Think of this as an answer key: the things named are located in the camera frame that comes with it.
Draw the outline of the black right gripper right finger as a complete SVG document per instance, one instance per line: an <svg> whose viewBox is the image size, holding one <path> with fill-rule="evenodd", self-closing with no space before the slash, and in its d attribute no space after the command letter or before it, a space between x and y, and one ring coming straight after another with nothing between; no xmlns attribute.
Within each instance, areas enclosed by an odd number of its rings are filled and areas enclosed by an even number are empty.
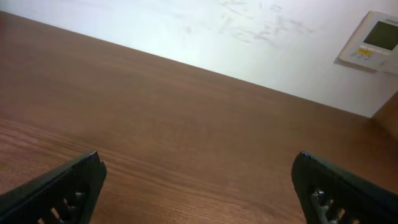
<svg viewBox="0 0 398 224"><path fill-rule="evenodd" d="M309 152L291 178L307 223L397 223L396 194Z"/></svg>

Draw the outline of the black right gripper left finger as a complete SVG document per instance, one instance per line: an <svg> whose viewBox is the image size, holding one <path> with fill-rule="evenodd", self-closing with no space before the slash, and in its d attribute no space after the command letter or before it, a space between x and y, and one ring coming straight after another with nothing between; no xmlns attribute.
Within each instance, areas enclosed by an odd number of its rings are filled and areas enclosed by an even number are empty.
<svg viewBox="0 0 398 224"><path fill-rule="evenodd" d="M107 174L96 151L1 195L1 223L89 223Z"/></svg>

